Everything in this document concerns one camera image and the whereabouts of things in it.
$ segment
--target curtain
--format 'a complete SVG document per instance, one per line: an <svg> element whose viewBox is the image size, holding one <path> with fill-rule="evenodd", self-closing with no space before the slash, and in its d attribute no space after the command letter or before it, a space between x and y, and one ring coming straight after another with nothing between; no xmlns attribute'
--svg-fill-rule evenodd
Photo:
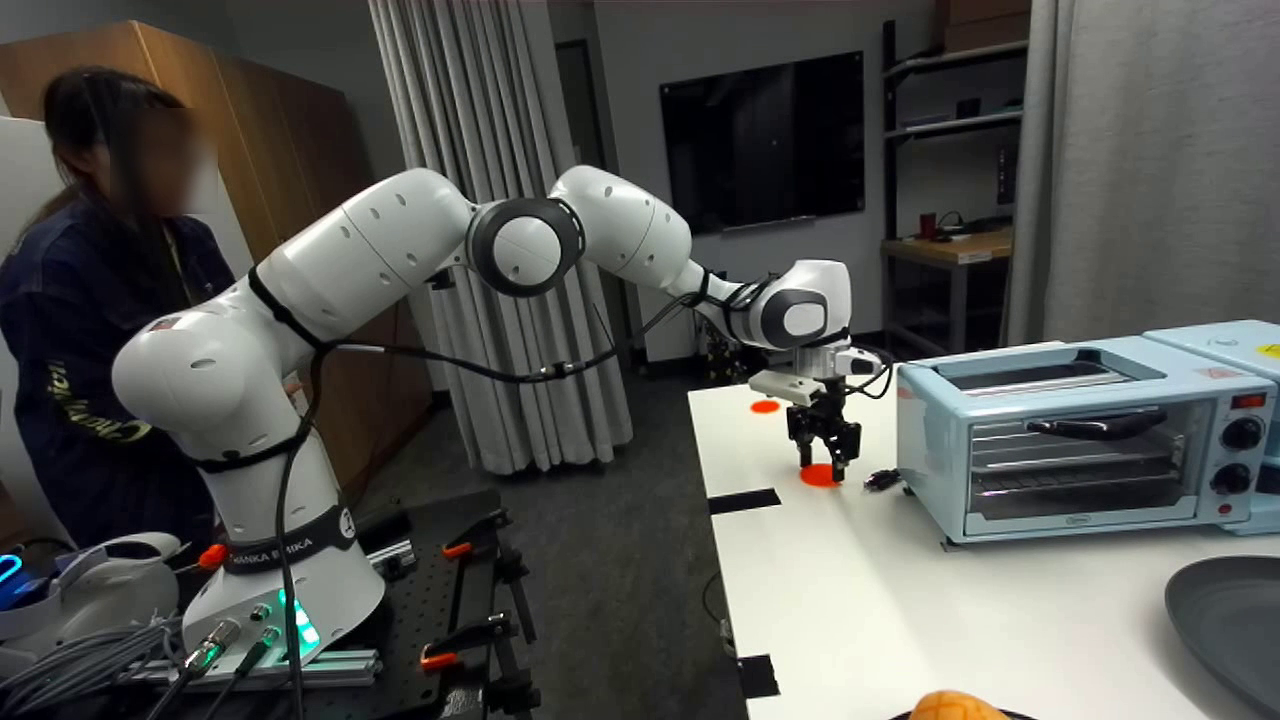
<svg viewBox="0 0 1280 720"><path fill-rule="evenodd" d="M1038 0L1007 339L1280 314L1277 0Z"/></svg>
<svg viewBox="0 0 1280 720"><path fill-rule="evenodd" d="M477 204L543 194L574 163L543 0L369 0L404 163L437 168ZM420 337L490 366L535 371L613 347L595 266L512 300L463 264L447 288L414 296ZM579 379L508 389L437 366L470 461L484 471L607 463L633 441L619 364Z"/></svg>

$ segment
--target dark jacket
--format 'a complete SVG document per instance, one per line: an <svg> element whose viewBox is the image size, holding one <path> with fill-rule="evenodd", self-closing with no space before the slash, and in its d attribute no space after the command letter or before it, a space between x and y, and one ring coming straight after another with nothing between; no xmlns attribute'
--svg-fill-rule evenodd
<svg viewBox="0 0 1280 720"><path fill-rule="evenodd" d="M206 543L214 499L193 461L112 392L112 359L148 320L233 282L214 231L171 219L134 231L78 199L0 266L0 328L21 364L16 425L49 505L79 548L164 527Z"/></svg>

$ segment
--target toaster oven window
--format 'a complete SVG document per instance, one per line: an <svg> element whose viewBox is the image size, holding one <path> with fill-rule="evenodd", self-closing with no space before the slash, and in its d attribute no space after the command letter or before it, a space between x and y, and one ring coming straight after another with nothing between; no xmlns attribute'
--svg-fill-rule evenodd
<svg viewBox="0 0 1280 720"><path fill-rule="evenodd" d="M1195 494L1212 402L1023 414L974 429L974 511L988 518L1171 509Z"/></svg>

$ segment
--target robotic arm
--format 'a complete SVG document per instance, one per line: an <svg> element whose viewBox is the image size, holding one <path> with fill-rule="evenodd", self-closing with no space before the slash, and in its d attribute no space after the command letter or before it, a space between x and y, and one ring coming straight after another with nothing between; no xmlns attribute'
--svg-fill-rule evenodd
<svg viewBox="0 0 1280 720"><path fill-rule="evenodd" d="M500 204L472 204L428 168L401 171L281 242L217 300L153 320L118 357L118 394L202 463L227 527L226 572L189 602L189 645L222 622L286 619L281 561L297 572L304 658L380 602L383 581L355 543L317 431L297 434L300 406L286 377L455 257L515 296L543 290L589 257L629 282L698 300L742 345L798 351L799 366L823 379L823 402L835 400L835 382L844 389L835 366L852 311L844 264L799 259L766 288L721 278L687 259L687 225L669 204L595 168L565 171L543 199ZM252 637L222 665L236 667L249 645Z"/></svg>

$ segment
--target toaster oven knob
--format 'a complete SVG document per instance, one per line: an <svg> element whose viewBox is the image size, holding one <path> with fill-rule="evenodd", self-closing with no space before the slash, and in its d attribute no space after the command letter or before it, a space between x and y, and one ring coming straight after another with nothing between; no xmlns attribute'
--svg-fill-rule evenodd
<svg viewBox="0 0 1280 720"><path fill-rule="evenodd" d="M1237 420L1224 429L1224 442L1230 449L1255 449L1266 441L1266 425L1261 420Z"/></svg>
<svg viewBox="0 0 1280 720"><path fill-rule="evenodd" d="M1250 485L1252 485L1252 475L1250 475L1244 463L1230 463L1230 467L1219 467L1219 471L1212 475L1212 487L1217 487L1219 494L1250 493Z"/></svg>

